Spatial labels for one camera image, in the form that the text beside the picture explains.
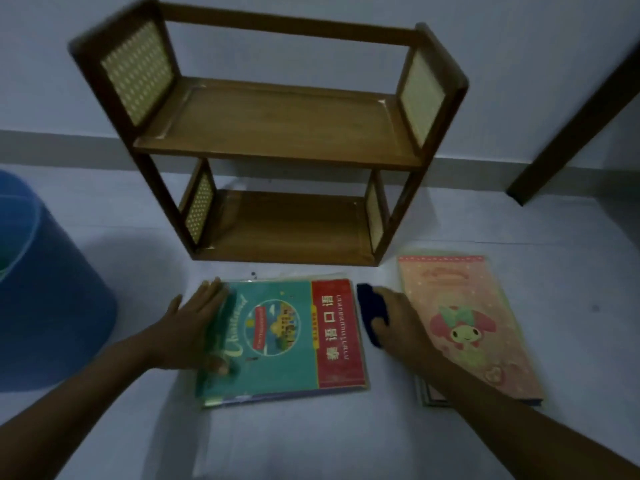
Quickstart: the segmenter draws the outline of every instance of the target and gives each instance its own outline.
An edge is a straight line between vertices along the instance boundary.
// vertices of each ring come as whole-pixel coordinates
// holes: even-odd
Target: wooden shelf
[[[200,260],[375,266],[363,197],[216,193]]]
[[[413,170],[410,138],[394,95],[182,77],[133,147]]]

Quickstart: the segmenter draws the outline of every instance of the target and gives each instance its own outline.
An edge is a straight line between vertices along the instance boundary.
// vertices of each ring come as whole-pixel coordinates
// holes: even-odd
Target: forearm
[[[556,423],[436,353],[418,373],[452,406],[518,479],[638,478],[640,469]]]
[[[0,478],[54,478],[102,414],[148,365],[137,338],[116,343],[2,425]]]

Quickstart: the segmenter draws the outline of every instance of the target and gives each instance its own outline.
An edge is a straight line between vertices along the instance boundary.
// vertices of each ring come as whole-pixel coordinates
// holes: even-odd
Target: person's left hand
[[[203,282],[181,308],[182,295],[173,298],[164,317],[136,337],[148,349],[150,366],[227,374],[226,362],[205,352],[205,331],[227,295],[228,288],[216,278]]]

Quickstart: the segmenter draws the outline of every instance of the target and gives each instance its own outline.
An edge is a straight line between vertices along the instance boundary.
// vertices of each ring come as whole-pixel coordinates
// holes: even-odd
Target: pink book
[[[500,284],[483,256],[400,256],[404,292],[429,338],[452,362],[503,393],[540,404],[542,387]],[[447,405],[422,380],[423,404]]]

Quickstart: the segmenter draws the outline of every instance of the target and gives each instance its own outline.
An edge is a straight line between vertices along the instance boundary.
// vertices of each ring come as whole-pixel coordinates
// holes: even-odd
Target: teal book
[[[199,371],[205,406],[366,389],[349,280],[229,283],[207,331],[228,376]]]

